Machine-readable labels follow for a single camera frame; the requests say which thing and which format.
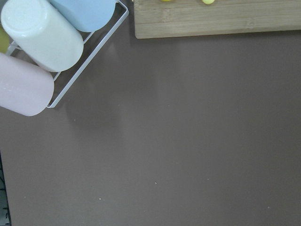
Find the white cup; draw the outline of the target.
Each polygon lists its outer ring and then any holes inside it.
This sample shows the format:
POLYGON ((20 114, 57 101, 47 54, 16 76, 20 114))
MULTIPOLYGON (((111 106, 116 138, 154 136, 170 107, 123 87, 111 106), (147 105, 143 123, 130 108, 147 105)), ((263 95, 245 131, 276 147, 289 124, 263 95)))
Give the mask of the white cup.
POLYGON ((68 70, 82 56, 82 36, 46 0, 8 0, 0 19, 8 35, 47 71, 68 70))

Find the pink cup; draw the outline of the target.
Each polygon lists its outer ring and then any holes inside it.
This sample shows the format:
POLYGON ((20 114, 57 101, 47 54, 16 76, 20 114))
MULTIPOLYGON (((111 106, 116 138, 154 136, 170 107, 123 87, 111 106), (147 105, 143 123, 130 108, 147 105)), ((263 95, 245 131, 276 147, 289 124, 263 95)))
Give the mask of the pink cup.
POLYGON ((0 106, 34 116, 49 104, 54 93, 52 75, 21 59, 0 54, 0 106))

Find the yellow cup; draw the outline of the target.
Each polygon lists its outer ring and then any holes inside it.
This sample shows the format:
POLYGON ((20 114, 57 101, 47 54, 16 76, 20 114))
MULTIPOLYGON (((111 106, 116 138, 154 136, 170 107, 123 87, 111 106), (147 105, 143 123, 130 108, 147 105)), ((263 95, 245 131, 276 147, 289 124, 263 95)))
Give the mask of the yellow cup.
POLYGON ((10 45, 10 38, 3 27, 0 27, 0 52, 6 54, 10 45))

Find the blue cup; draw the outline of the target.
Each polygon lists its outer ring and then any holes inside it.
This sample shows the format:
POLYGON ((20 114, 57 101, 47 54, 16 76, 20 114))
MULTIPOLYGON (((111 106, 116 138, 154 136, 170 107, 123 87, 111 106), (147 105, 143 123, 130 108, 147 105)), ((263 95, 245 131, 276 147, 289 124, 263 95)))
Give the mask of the blue cup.
POLYGON ((112 18, 115 0, 51 0, 53 5, 77 30, 94 32, 112 18))

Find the lemon slice right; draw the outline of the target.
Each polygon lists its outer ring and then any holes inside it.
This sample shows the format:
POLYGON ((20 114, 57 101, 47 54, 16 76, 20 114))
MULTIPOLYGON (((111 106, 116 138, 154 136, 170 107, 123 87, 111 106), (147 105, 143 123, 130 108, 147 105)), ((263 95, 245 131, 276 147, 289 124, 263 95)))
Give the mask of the lemon slice right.
POLYGON ((202 0, 205 4, 210 5, 215 2, 215 0, 202 0))

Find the bamboo cutting board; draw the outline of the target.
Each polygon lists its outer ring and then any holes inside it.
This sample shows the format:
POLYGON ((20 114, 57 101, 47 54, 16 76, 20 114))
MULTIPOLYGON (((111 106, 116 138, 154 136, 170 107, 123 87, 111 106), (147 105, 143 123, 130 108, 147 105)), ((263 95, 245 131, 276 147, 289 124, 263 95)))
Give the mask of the bamboo cutting board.
POLYGON ((299 30, 299 0, 135 0, 138 39, 299 30))

